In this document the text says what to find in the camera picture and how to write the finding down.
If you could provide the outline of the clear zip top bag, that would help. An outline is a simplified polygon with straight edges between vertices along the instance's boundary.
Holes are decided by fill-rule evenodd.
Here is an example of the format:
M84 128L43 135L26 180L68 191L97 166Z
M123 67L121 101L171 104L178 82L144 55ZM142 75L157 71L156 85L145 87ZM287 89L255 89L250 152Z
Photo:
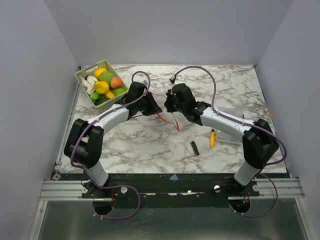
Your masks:
M182 125L176 116L177 114L168 112L165 107L167 100L166 88L155 83L150 85L149 91L162 112L150 116L140 116L138 122L151 132L167 134L179 133L182 130Z

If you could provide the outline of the small yellow toy pepper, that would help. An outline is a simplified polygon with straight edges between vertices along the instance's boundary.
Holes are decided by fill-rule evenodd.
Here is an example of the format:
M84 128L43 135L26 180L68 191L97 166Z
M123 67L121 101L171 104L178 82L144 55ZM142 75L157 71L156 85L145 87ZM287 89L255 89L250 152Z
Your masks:
M104 96L108 99L113 99L115 97L115 94L111 91L111 90L108 90Z

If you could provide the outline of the yellow toy lemon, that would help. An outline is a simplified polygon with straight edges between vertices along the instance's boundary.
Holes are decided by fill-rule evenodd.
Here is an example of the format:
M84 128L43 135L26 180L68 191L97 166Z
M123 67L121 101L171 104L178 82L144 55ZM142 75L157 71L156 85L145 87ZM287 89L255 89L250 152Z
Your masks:
M94 84L94 90L100 94L104 95L107 91L110 90L109 84L104 81L96 81Z

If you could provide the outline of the green toy vegetable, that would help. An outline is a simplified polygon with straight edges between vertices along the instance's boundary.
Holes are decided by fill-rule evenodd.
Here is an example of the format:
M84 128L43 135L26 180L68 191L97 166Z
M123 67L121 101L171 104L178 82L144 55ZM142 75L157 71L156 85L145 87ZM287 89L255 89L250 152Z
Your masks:
M92 94L89 95L89 98L92 102L95 102L101 98L101 95L98 94L97 92L93 92Z

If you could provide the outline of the white toy garlic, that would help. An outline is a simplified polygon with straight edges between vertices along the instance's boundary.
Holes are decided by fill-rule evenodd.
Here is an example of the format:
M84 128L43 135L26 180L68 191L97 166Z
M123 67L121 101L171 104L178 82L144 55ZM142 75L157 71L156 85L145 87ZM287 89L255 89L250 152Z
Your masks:
M83 77L83 76L80 77L80 83L88 95L92 94L95 91L95 83L97 81L98 81L97 78L92 75L88 75L86 77Z

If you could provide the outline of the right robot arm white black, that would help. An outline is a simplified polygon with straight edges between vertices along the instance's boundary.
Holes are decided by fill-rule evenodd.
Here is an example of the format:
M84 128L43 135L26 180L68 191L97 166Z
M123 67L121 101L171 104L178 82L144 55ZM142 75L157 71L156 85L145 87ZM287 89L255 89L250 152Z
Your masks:
M242 142L244 163L230 183L230 191L236 196L247 192L248 183L279 149L266 120L250 121L214 110L209 103L197 101L184 83L167 91L164 106L168 113L179 112L191 123L219 130Z

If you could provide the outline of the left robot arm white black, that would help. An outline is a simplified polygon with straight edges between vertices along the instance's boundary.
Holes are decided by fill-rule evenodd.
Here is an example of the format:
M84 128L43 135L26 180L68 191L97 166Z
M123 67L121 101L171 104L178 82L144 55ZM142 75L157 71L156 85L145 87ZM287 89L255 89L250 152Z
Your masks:
M79 118L72 124L64 146L64 155L74 167L84 170L95 183L93 191L101 198L107 197L111 191L111 185L107 182L109 175L100 162L104 135L138 112L150 116L161 113L162 109L148 87L134 81L124 100L117 101L110 109L96 117L89 120Z

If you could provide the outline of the peach toy fruit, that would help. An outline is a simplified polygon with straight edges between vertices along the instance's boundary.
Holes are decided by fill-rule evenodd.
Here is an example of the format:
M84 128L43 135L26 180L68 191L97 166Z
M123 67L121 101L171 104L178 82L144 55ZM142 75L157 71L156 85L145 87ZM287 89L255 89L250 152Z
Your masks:
M110 87L112 89L119 89L123 86L122 80L118 76L114 76L110 81Z

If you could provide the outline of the black bit holder strip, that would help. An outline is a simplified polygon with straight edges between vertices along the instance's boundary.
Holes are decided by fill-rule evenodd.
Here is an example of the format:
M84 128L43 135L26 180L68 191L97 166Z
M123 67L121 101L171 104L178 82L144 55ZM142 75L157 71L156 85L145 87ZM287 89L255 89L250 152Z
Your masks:
M190 142L190 145L191 145L191 148L193 150L193 153L195 156L199 156L200 155L200 152L198 150L198 147L197 147L197 144L194 142L194 141L191 141Z

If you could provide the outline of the green toy cabbage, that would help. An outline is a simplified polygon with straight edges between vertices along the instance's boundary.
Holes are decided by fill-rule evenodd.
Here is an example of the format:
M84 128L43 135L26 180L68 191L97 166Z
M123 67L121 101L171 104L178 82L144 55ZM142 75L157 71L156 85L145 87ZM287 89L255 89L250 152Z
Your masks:
M106 70L106 71L103 71L103 72L99 75L99 80L102 81L102 82L106 82L106 83L110 84L110 83L111 83L111 80L112 80L112 78L113 78L114 76L115 76L115 75L114 75L112 72Z

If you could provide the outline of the green plastic basket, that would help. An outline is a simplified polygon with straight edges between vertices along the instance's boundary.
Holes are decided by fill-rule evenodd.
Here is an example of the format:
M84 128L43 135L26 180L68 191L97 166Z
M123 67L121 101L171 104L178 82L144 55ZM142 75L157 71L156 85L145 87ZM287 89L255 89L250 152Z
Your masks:
M85 67L74 75L91 104L100 112L109 109L129 90L107 60Z

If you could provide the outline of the orange toy fruit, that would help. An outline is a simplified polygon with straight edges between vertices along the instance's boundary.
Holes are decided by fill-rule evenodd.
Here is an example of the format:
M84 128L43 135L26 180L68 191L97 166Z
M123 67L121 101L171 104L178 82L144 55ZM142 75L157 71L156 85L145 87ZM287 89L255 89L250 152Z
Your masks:
M104 67L97 68L97 69L94 71L93 76L94 76L95 78L99 79L101 73L103 73L103 72L105 72L105 71L107 71L107 69L104 68Z

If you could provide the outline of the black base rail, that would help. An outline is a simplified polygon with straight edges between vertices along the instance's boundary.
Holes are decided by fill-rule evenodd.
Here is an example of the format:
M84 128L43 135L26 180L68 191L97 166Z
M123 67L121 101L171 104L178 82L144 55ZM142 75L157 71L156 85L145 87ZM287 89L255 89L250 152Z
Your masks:
M106 189L84 182L82 198L115 208L227 208L231 199L259 196L258 184L236 183L231 173L112 173Z

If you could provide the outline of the aluminium extrusion rail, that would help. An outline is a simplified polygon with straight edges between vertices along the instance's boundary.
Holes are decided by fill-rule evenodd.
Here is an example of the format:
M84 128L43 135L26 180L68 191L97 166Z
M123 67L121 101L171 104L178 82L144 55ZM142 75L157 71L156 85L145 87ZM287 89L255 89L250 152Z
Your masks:
M249 195L251 200L260 199L298 199L304 198L305 193L302 184L298 178L258 178L256 180L258 186L258 196L253 193ZM82 182L77 180L68 181L44 181L40 191L39 199L41 201L111 201L111 198L95 197L92 193L85 196L87 191L82 186Z

